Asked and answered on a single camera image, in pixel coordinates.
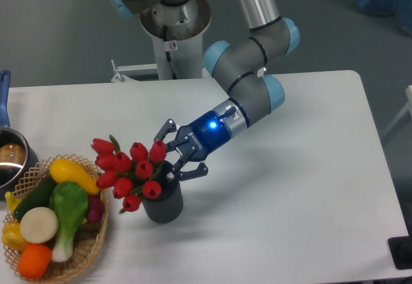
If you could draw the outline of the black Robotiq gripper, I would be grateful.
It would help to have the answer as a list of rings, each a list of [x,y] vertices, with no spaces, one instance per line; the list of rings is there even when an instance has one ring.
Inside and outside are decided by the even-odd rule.
[[[231,139],[231,132],[225,121],[226,113],[219,115],[210,110],[190,124],[179,126],[173,119],[165,121],[154,141],[164,141],[170,133],[176,133],[174,140],[165,144],[167,151],[176,151],[181,155],[172,165],[169,178],[176,177],[180,181],[192,180],[208,175],[209,168],[205,160],[212,152]],[[198,162],[193,169],[184,167],[189,162]]]

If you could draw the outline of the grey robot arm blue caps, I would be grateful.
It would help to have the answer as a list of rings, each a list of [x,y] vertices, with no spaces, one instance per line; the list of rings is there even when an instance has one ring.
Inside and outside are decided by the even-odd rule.
[[[151,36],[161,80],[201,77],[207,71],[228,99],[186,126],[168,120],[156,135],[178,161],[168,178],[190,180],[207,174],[205,159],[217,148],[280,107],[285,92],[271,75],[259,75],[268,62],[290,53],[300,40],[294,22],[281,17],[275,0],[239,0],[250,37],[238,46],[217,41],[203,48],[211,21],[206,0],[109,0],[123,17],[137,16]]]

